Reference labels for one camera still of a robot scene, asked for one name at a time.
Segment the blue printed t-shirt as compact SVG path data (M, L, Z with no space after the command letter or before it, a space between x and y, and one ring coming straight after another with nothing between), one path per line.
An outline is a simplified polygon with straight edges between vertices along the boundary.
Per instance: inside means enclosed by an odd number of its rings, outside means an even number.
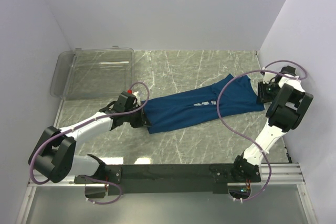
M218 119L217 99L222 88L233 78L229 74L210 86L149 100L144 107L144 113L152 124L148 132L174 131ZM257 103L257 95L247 76L230 83L219 103L222 117L264 109L263 104Z

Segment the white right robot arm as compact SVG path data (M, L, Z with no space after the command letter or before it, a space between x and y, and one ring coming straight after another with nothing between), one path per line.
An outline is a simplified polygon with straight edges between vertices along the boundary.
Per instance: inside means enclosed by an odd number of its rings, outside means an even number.
M279 74L265 73L263 81L258 83L257 102L270 103L266 112L266 124L255 142L235 158L230 175L235 181L245 178L256 180L264 154L290 130L296 129L313 101L313 95L307 93L296 69L285 66Z

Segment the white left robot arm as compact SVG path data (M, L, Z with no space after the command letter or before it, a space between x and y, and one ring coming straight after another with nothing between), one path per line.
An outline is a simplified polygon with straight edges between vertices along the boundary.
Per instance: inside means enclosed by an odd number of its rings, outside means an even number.
M76 148L124 123L135 129L150 127L139 94L138 91L124 91L117 100L86 120L60 129L54 126L46 128L28 159L30 173L38 171L53 183L62 181L68 175L87 176L93 183L108 179L104 161L92 154L77 156Z

